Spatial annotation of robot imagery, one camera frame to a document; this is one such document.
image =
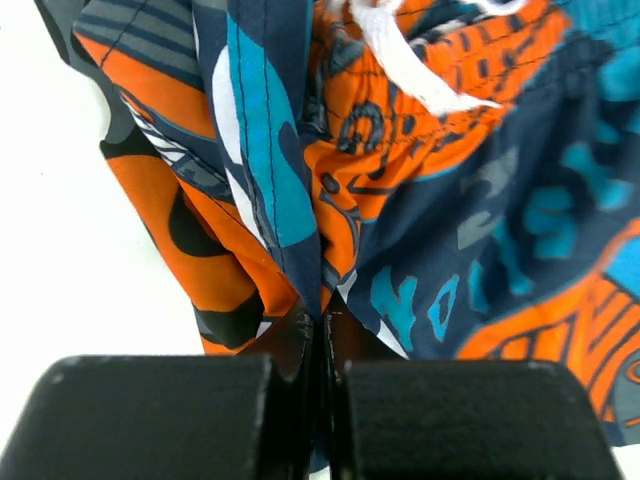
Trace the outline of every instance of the orange pattern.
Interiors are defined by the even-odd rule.
[[[467,341],[458,358],[513,358],[511,352],[522,351],[523,339],[532,341],[529,358],[565,363],[587,388],[596,412],[611,416],[606,408],[613,382],[625,359],[640,349],[640,331],[628,336],[640,325],[640,305],[603,274],[615,254],[638,236],[640,220],[634,220],[584,278],[542,303],[483,328]]]

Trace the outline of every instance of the white surface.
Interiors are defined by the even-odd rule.
[[[189,301],[98,150],[98,89],[31,1],[0,2],[0,451],[39,375],[82,353],[201,353]],[[617,449],[640,479],[640,446]]]

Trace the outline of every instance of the board shorts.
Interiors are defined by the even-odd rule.
[[[440,115],[325,1],[38,5],[207,353],[340,295],[410,360],[564,364],[640,443],[639,1],[406,0],[419,61],[496,104]]]

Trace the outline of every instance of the clothing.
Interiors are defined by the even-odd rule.
[[[208,353],[337,292],[410,359],[561,362],[640,443],[640,2],[406,0],[415,55],[498,105],[442,116],[324,1],[90,0],[75,37],[52,3]]]

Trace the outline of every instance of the stitching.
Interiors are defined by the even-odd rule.
[[[249,122],[247,121],[247,109],[246,104],[245,104],[245,93],[244,93],[244,83],[242,81],[242,63],[240,62],[240,58],[242,57],[242,54],[240,52],[240,16],[241,16],[241,8],[237,9],[237,14],[238,14],[238,23],[236,25],[236,46],[238,48],[238,81],[240,83],[240,96],[242,97],[242,120],[244,122],[244,142],[245,145],[247,146],[247,161],[249,161]],[[243,169],[249,169],[248,165],[243,165]],[[258,189],[256,188],[256,184],[254,181],[254,178],[252,175],[247,175],[248,181],[251,183],[251,186],[253,187],[254,192],[257,192]],[[258,233],[260,234],[260,236],[262,237],[262,240],[264,240],[266,246],[267,246],[267,251],[269,252],[269,254],[271,255],[271,247],[269,246],[269,243],[267,242],[267,237],[264,234],[264,230],[262,228],[262,225],[260,223],[260,220],[258,218],[256,218],[256,214],[255,211],[253,209],[253,207],[251,208],[251,214],[254,217],[254,220],[256,222],[256,227],[258,228]]]
[[[262,24],[262,45],[266,45],[267,38],[267,17],[269,16],[269,12],[267,11],[267,0],[264,0],[263,3],[263,24]],[[273,171],[273,125],[271,124],[271,99],[269,96],[269,83],[268,83],[268,75],[267,75],[267,50],[262,48],[263,60],[262,60],[262,68],[264,74],[264,89],[265,95],[267,97],[267,125],[268,125],[268,135],[269,135],[269,169],[271,176],[271,194],[273,195],[273,230],[276,236],[275,242],[278,245],[278,253],[280,256],[280,264],[282,265],[282,273],[286,274],[286,268],[284,266],[284,255],[282,253],[282,247],[280,246],[280,241],[278,238],[278,208],[277,208],[277,195],[276,195],[276,186],[275,186],[275,172]]]
[[[149,2],[149,0],[144,0],[139,6],[138,8],[135,10],[135,12],[133,12],[133,15],[131,15],[131,20],[129,20],[129,23],[127,23],[124,28],[120,31],[120,33],[118,34],[118,36],[116,37],[116,39],[113,41],[113,43],[111,44],[111,46],[109,47],[109,49],[107,50],[107,52],[104,54],[104,57],[102,57],[102,60],[100,60],[100,65],[98,65],[98,67],[102,70],[102,67],[104,67],[105,62],[107,61],[107,58],[109,58],[109,55],[111,55],[111,52],[113,51],[113,49],[116,47],[116,45],[118,43],[120,43],[120,40],[122,39],[122,36],[126,33],[126,31],[129,29],[129,27],[131,26],[131,24],[136,20],[136,17],[138,16],[138,13],[140,13],[140,11],[144,8],[144,6]]]

